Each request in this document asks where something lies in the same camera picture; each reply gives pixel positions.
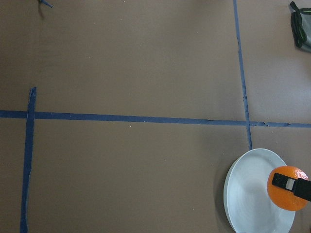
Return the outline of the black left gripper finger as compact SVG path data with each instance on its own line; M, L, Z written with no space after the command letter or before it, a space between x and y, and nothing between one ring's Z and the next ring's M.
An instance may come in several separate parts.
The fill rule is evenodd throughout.
M311 200L311 182L302 178L291 178L280 173L274 173L272 185L292 192L294 196L304 200Z

